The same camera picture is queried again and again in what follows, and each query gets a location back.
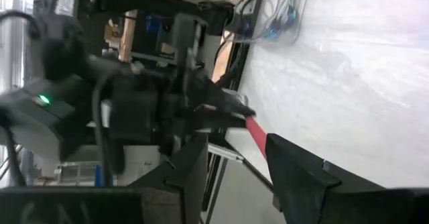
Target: red stick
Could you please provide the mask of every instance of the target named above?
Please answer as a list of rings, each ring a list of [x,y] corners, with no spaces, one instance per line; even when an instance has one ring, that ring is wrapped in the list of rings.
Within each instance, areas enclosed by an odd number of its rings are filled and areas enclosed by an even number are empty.
[[[265,146],[267,144],[267,134],[262,130],[261,126],[257,124],[254,118],[246,118],[246,127],[252,135],[253,140],[255,140],[259,150],[261,151],[263,157],[266,159],[265,155]]]

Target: wire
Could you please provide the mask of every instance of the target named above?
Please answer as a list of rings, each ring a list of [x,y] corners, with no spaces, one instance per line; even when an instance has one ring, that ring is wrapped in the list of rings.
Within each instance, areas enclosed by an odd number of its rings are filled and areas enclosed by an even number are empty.
[[[11,177],[14,185],[25,186],[25,180],[19,169],[19,161],[15,151],[15,140],[11,131],[12,120],[9,117],[8,110],[0,108],[0,126],[3,128],[6,137],[7,156],[9,158],[9,166],[11,169]]]
[[[18,146],[18,148],[16,148],[17,154],[20,153],[21,150],[22,150],[22,146]],[[0,165],[0,169],[2,169],[2,167],[8,162],[8,160],[9,160],[9,157],[6,157],[6,159]]]
[[[114,69],[102,76],[96,83],[93,98],[92,98],[92,111],[93,121],[95,123],[95,141],[99,147],[99,154],[101,159],[101,168],[103,170],[102,186],[111,186],[112,174],[109,166],[109,158],[113,155],[110,151],[110,146],[106,146],[106,137],[103,134],[103,120],[101,118],[101,91],[107,82],[117,74],[118,70]]]
[[[235,5],[235,7],[237,7],[238,5],[240,5],[242,2],[244,2],[244,0],[239,0],[238,2],[237,2],[237,4]],[[240,22],[241,22],[241,28],[243,29],[243,30],[245,30],[245,20],[244,20],[244,10],[245,10],[245,8],[248,6],[248,4],[250,4],[250,2],[252,2],[252,0],[247,0],[244,4],[243,4],[243,6],[242,6],[242,8],[241,8],[241,10],[240,10],[240,14],[239,14],[239,17],[240,17]],[[233,34],[230,32],[229,34],[228,34],[228,36],[227,37],[224,37],[224,35],[222,35],[222,37],[223,37],[223,42],[220,44],[220,46],[217,48],[217,50],[216,50],[216,53],[214,53],[214,63],[216,64],[216,60],[217,60],[217,58],[219,57],[219,54],[221,54],[221,52],[222,52],[222,50],[224,50],[225,49],[225,45],[227,44],[227,41],[225,40],[225,38],[230,38],[231,36],[232,36]]]
[[[0,14],[0,23],[10,17],[18,17],[18,18],[22,18],[25,19],[29,22],[29,36],[32,39],[38,39],[41,35],[41,30],[38,27],[38,24],[36,23],[36,19],[34,19],[33,16],[24,13],[22,11],[17,11],[17,10],[8,10],[2,14]]]
[[[239,45],[239,49],[237,52],[237,55],[234,59],[234,62],[229,67],[228,71],[224,73],[218,81],[215,82],[217,86],[220,87],[227,87],[226,84],[232,80],[232,78],[235,76],[235,73],[238,69],[238,61],[240,60],[241,53],[243,51],[243,44]]]
[[[22,149],[23,149],[22,146],[19,146],[16,153],[19,154]],[[0,174],[0,180],[3,180],[3,177],[6,175],[7,171],[9,170],[10,164],[8,160],[9,160],[9,157],[7,157],[5,161],[3,161],[2,165],[0,166],[0,168],[2,168],[6,164],[5,170]]]
[[[254,34],[252,38],[243,38],[243,39],[231,39],[231,37],[224,38],[225,41],[228,42],[234,42],[234,43],[243,43],[243,44],[251,44],[254,41],[260,39],[260,38],[273,38],[273,36],[276,36],[282,28],[284,28],[284,25],[288,23],[287,19],[289,19],[289,15],[287,18],[284,18],[285,12],[287,12],[287,8],[289,6],[294,5],[295,0],[281,0],[281,3],[277,4],[275,7],[274,13],[265,21],[262,30]],[[276,27],[275,29],[268,27],[269,23],[273,23],[276,19],[283,19],[283,21],[280,21],[279,27]]]
[[[6,148],[7,155],[9,156],[9,166],[11,169],[12,181],[16,186],[26,186],[24,177],[19,169],[19,161],[15,151],[15,140],[13,140],[13,134],[9,127],[4,127],[6,134]]]
[[[272,0],[265,0],[265,2],[266,3],[268,3],[268,5],[269,5],[269,10],[271,11],[271,14],[275,11],[275,7],[274,7],[274,3],[273,3],[273,1]]]

